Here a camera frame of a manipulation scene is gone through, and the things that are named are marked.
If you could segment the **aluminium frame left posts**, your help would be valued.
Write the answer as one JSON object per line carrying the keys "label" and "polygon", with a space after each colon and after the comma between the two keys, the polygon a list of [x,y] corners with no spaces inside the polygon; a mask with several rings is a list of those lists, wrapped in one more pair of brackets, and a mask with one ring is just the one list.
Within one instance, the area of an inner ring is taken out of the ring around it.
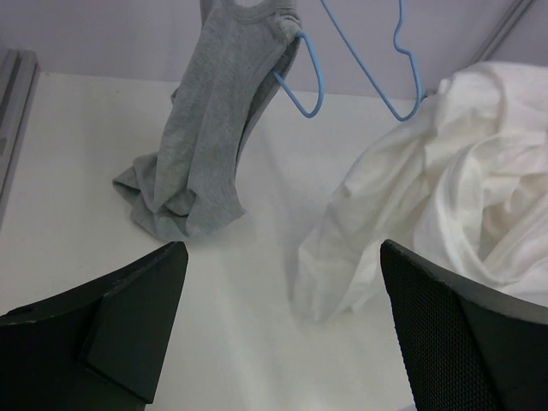
{"label": "aluminium frame left posts", "polygon": [[1,65],[1,222],[33,105],[40,66],[34,51],[10,49]]}

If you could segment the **aluminium frame right posts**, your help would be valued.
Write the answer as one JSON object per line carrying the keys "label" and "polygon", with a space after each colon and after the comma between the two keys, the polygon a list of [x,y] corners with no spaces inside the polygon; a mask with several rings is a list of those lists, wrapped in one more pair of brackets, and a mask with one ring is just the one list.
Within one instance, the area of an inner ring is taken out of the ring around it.
{"label": "aluminium frame right posts", "polygon": [[491,60],[536,2],[536,0],[514,0],[472,55],[468,65]]}

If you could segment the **aluminium frame posts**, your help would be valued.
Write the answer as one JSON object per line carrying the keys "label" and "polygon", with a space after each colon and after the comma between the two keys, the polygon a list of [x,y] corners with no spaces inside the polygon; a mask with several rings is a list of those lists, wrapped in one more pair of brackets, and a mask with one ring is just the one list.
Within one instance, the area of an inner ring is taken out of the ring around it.
{"label": "aluminium frame posts", "polygon": [[10,49],[1,65],[1,222],[33,105],[40,66],[34,51]]}
{"label": "aluminium frame posts", "polygon": [[491,60],[536,2],[536,0],[514,0],[472,55],[468,65]]}

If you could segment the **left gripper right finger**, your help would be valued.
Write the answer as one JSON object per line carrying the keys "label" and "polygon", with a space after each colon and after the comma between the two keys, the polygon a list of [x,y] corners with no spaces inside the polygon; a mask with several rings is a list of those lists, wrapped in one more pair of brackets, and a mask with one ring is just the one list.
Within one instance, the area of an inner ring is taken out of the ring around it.
{"label": "left gripper right finger", "polygon": [[380,265],[418,410],[545,410],[547,309],[394,241]]}

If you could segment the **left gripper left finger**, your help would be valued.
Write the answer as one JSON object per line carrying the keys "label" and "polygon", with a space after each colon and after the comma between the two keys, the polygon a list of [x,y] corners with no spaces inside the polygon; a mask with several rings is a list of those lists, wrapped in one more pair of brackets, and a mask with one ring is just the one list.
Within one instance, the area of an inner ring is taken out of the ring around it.
{"label": "left gripper left finger", "polygon": [[188,267],[182,242],[1,317],[3,410],[153,403]]}

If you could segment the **white tank top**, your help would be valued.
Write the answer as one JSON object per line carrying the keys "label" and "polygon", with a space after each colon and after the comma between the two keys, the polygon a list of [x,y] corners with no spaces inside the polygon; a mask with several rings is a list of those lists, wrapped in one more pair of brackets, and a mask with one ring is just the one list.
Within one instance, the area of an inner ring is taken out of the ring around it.
{"label": "white tank top", "polygon": [[297,253],[298,313],[325,321],[381,289],[393,240],[447,270],[547,300],[547,69],[476,63],[351,166]]}

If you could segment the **grey tank top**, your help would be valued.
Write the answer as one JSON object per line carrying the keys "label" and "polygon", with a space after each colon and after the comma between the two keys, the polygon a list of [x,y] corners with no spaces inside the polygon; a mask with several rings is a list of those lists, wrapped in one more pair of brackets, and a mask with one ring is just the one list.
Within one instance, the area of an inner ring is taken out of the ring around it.
{"label": "grey tank top", "polygon": [[131,219],[162,241],[209,235],[243,215],[239,157],[289,72],[301,28],[292,1],[216,3],[172,97],[157,152],[113,181]]}

